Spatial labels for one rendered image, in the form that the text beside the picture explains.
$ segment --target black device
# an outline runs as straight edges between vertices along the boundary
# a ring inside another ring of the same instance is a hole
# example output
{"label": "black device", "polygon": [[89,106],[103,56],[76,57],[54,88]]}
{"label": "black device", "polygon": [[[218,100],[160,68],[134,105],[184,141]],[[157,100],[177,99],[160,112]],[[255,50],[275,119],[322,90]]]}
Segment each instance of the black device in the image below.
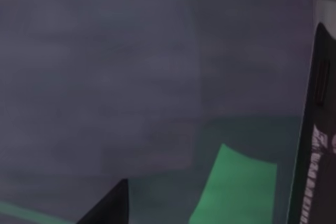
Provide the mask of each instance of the black device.
{"label": "black device", "polygon": [[336,223],[336,40],[319,23],[287,224]]}
{"label": "black device", "polygon": [[77,224],[128,224],[128,181],[123,179]]}

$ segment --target purple gray background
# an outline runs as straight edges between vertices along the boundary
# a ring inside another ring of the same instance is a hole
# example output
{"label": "purple gray background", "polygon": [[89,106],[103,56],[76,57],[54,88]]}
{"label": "purple gray background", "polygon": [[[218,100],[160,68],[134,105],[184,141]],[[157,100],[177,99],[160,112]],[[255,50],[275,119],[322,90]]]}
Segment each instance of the purple gray background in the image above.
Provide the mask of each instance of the purple gray background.
{"label": "purple gray background", "polygon": [[0,0],[1,198],[77,220],[207,119],[301,115],[312,34],[311,0]]}

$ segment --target black object edge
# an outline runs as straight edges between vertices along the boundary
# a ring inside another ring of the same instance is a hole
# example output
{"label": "black object edge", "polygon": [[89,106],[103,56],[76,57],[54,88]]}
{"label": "black object edge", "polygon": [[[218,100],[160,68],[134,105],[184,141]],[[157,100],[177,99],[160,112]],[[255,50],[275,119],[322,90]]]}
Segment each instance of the black object edge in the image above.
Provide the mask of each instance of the black object edge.
{"label": "black object edge", "polygon": [[328,47],[331,42],[334,43],[334,39],[328,33],[325,26],[322,23],[319,23],[314,38],[309,82],[306,94],[305,111],[303,114],[303,122],[301,126],[301,133],[297,150],[295,172],[293,176],[291,197],[287,215],[287,224],[300,223],[307,174],[310,165],[312,147],[311,137],[314,124],[314,109],[316,107],[323,106],[326,96],[325,87],[319,87],[319,84],[326,85],[326,83],[323,83],[323,81],[321,83],[321,67],[324,68],[324,73],[322,73],[322,79],[325,80],[324,75],[328,75],[330,71],[330,65],[328,63],[327,56]]}
{"label": "black object edge", "polygon": [[128,224],[128,180],[116,184],[77,224]]}

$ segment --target black case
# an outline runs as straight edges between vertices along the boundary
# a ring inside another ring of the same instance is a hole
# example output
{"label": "black case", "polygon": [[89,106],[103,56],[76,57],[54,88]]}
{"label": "black case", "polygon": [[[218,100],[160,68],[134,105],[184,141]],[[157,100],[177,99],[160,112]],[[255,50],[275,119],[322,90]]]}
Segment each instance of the black case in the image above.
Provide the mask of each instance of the black case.
{"label": "black case", "polygon": [[128,224],[128,181],[120,181],[77,224]]}
{"label": "black case", "polygon": [[315,33],[287,224],[336,223],[334,136],[336,40],[320,23]]}

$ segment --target green shape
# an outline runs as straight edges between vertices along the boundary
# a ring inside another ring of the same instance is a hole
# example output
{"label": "green shape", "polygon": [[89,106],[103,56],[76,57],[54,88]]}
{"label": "green shape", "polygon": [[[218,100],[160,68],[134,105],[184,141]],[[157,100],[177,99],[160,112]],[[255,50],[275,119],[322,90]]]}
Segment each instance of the green shape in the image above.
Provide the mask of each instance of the green shape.
{"label": "green shape", "polygon": [[72,222],[61,220],[52,216],[48,216],[36,211],[31,211],[22,207],[18,207],[6,202],[0,201],[0,213],[30,221],[35,224],[73,224]]}
{"label": "green shape", "polygon": [[271,224],[277,165],[221,145],[190,224]]}

